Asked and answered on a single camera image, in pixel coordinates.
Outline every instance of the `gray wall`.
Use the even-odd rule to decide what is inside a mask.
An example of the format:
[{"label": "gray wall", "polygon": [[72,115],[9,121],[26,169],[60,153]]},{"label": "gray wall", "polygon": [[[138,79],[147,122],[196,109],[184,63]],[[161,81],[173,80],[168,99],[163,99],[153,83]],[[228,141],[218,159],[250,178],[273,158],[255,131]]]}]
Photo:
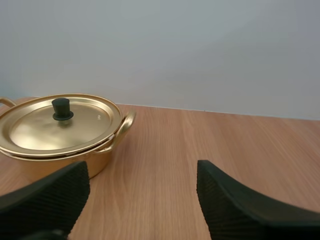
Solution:
[{"label": "gray wall", "polygon": [[320,119],[319,0],[0,0],[0,95]]}]

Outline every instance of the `black foam pad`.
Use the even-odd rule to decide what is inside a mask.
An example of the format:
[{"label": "black foam pad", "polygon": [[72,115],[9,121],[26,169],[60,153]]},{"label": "black foam pad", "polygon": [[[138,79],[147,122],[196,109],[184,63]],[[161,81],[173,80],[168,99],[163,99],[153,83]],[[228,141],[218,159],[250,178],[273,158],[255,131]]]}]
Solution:
[{"label": "black foam pad", "polygon": [[71,232],[90,193],[86,162],[72,163],[0,197],[0,239],[17,240],[38,232]]},{"label": "black foam pad", "polygon": [[198,161],[197,194],[213,240],[320,240],[320,213],[248,188],[208,160]]}]

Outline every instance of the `wooden table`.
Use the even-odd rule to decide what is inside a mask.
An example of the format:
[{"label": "wooden table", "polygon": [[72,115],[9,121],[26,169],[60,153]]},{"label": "wooden table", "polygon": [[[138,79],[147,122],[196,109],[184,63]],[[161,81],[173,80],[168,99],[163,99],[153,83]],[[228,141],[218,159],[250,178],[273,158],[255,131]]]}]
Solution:
[{"label": "wooden table", "polygon": [[[114,160],[91,180],[72,240],[210,240],[197,160],[243,184],[320,212],[320,122],[121,105],[137,111]],[[28,182],[0,159],[0,194]]]}]

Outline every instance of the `lid knob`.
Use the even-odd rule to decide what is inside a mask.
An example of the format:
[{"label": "lid knob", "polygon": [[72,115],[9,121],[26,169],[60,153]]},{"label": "lid knob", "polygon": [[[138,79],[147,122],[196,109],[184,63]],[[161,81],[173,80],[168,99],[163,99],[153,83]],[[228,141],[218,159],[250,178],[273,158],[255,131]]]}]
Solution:
[{"label": "lid knob", "polygon": [[68,98],[56,98],[52,102],[54,114],[53,119],[57,121],[64,121],[72,118],[74,113],[70,111],[70,101]]}]

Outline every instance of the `golden pot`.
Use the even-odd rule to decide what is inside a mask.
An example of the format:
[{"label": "golden pot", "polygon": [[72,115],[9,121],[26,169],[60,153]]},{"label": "golden pot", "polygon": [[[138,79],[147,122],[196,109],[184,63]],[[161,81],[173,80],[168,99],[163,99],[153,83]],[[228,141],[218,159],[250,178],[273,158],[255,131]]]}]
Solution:
[{"label": "golden pot", "polygon": [[60,94],[21,104],[0,97],[11,108],[0,116],[0,152],[17,160],[36,181],[75,161],[86,161],[90,178],[112,158],[136,113],[125,117],[111,101],[87,94]]}]

